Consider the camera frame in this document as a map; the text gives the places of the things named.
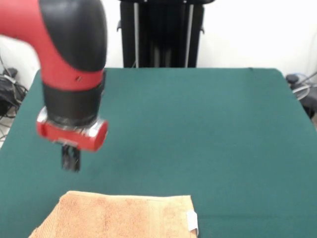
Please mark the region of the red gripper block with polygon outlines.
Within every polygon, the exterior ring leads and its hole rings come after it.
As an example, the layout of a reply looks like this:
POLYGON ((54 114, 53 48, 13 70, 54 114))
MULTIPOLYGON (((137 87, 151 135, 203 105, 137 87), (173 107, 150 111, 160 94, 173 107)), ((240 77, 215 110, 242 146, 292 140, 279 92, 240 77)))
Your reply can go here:
POLYGON ((107 136, 108 122, 97 119, 95 123, 88 127, 65 127, 53 124, 48 119, 46 108, 42 108, 36 120, 37 133, 54 143, 62 144, 62 168, 74 172, 80 171, 81 151, 98 151, 107 136))

